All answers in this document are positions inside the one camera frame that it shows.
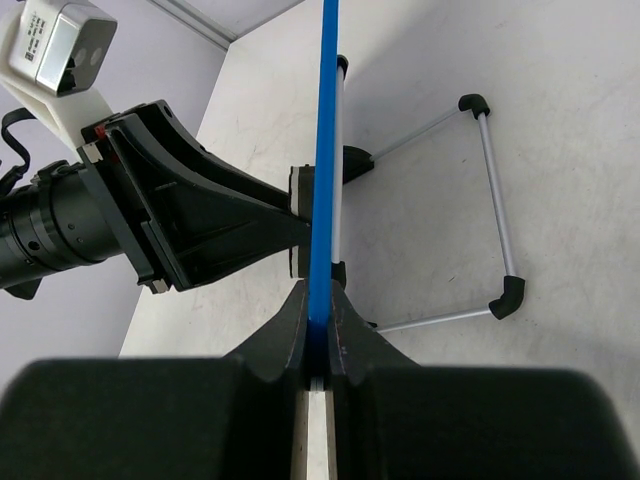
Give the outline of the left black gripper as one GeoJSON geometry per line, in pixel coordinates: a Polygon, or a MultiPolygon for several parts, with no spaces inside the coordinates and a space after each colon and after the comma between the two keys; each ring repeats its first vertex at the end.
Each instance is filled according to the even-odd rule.
{"type": "Polygon", "coordinates": [[[209,285],[310,242],[310,224],[288,210],[288,193],[210,153],[164,100],[80,135],[83,181],[138,284],[154,294],[209,285]],[[175,182],[175,173],[215,185],[175,182]]]}

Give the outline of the left aluminium frame post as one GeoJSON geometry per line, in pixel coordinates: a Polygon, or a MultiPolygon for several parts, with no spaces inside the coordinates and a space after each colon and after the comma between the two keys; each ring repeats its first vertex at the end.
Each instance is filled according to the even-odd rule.
{"type": "Polygon", "coordinates": [[[235,33],[202,13],[188,1],[149,0],[149,3],[223,52],[227,52],[238,38],[235,33]]]}

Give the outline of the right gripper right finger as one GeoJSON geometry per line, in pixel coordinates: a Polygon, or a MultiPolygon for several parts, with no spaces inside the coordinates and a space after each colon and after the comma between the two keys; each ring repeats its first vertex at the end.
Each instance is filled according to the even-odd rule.
{"type": "Polygon", "coordinates": [[[571,370],[422,366],[334,284],[328,325],[333,479],[635,479],[610,398],[571,370]]]}

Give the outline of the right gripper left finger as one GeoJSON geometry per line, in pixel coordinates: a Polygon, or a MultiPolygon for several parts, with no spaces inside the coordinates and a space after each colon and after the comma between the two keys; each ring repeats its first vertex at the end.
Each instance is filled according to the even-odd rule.
{"type": "Polygon", "coordinates": [[[308,288],[223,357],[42,360],[1,402],[5,479],[303,479],[308,288]]]}

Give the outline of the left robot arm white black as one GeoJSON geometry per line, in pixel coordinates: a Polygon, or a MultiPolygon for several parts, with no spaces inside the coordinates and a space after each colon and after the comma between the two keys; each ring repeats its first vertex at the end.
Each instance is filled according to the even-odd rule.
{"type": "Polygon", "coordinates": [[[1,287],[124,255],[153,293],[191,290],[309,243],[289,195],[209,153],[165,101],[81,132],[79,161],[1,187],[1,287]]]}

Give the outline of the blue framed whiteboard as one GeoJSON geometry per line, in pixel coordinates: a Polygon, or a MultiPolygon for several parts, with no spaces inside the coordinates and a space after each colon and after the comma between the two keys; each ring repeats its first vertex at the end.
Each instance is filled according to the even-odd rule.
{"type": "Polygon", "coordinates": [[[329,477],[327,420],[328,327],[332,268],[340,263],[345,71],[338,55],[339,3],[322,11],[316,158],[306,352],[309,354],[308,446],[312,479],[329,477]]]}

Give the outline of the black whiteboard eraser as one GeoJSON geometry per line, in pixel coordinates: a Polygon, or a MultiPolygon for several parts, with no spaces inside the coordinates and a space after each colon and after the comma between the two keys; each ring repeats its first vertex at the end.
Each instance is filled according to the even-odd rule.
{"type": "MultiPolygon", "coordinates": [[[[289,209],[308,225],[312,221],[315,167],[292,167],[289,176],[289,209]]],[[[289,249],[289,271],[292,279],[308,278],[310,273],[311,233],[306,240],[289,249]]]]}

